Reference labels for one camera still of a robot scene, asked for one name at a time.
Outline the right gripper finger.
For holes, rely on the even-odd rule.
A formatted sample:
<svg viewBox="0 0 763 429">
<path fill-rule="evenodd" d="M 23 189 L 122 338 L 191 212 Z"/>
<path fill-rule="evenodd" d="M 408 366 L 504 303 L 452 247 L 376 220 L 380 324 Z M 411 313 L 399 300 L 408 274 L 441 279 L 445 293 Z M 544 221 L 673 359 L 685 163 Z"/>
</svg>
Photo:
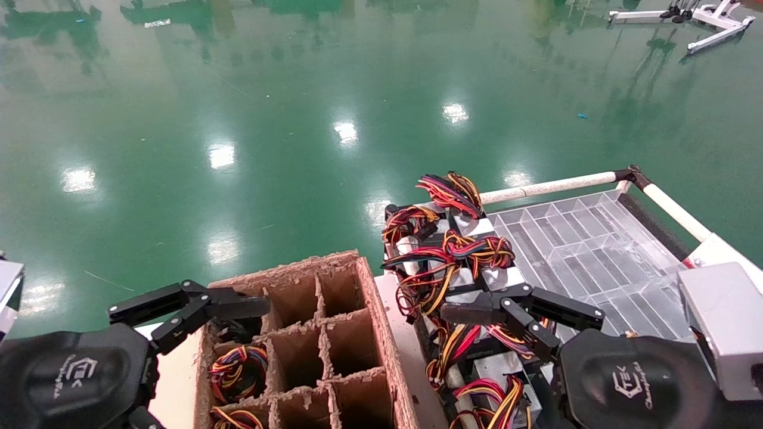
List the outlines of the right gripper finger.
<svg viewBox="0 0 763 429">
<path fill-rule="evenodd" d="M 604 310 L 553 291 L 534 288 L 529 293 L 529 314 L 539 316 L 577 331 L 600 331 L 606 314 Z"/>
<path fill-rule="evenodd" d="M 558 361 L 560 340 L 542 321 L 529 314 L 530 285 L 481 291 L 471 302 L 444 303 L 441 316 L 453 324 L 480 326 L 501 344 L 526 359 Z"/>
</svg>

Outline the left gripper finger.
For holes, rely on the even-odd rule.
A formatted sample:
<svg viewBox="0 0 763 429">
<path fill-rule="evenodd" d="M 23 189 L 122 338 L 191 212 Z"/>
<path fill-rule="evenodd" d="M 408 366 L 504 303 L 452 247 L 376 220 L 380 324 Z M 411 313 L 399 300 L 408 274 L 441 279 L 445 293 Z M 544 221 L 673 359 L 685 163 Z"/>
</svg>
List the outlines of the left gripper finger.
<svg viewBox="0 0 763 429">
<path fill-rule="evenodd" d="M 245 296 L 232 288 L 163 288 L 168 296 L 152 301 L 152 319 L 172 317 L 151 333 L 158 354 L 169 354 L 188 336 L 215 317 L 229 319 L 262 317 L 270 311 L 267 297 Z"/>
<path fill-rule="evenodd" d="M 185 309 L 206 290 L 196 281 L 183 280 L 114 304 L 107 310 L 107 317 L 110 324 L 140 326 Z"/>
</svg>

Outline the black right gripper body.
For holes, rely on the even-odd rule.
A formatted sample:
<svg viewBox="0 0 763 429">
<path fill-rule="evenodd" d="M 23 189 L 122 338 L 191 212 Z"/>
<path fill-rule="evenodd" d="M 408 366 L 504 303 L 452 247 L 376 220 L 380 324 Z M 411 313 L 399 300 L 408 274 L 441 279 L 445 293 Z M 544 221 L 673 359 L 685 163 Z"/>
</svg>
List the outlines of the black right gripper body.
<svg viewBox="0 0 763 429">
<path fill-rule="evenodd" d="M 559 350 L 557 404 L 577 428 L 708 428 L 722 394 L 695 344 L 586 329 Z"/>
</svg>

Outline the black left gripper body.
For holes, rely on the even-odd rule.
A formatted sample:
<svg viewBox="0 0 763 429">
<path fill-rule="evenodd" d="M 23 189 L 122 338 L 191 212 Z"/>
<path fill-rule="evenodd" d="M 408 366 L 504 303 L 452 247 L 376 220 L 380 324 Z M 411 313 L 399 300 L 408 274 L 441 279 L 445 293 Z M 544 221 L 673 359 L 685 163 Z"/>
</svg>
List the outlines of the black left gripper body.
<svg viewBox="0 0 763 429">
<path fill-rule="evenodd" d="M 158 428 L 156 351 L 126 324 L 5 340 L 3 428 Z"/>
</svg>

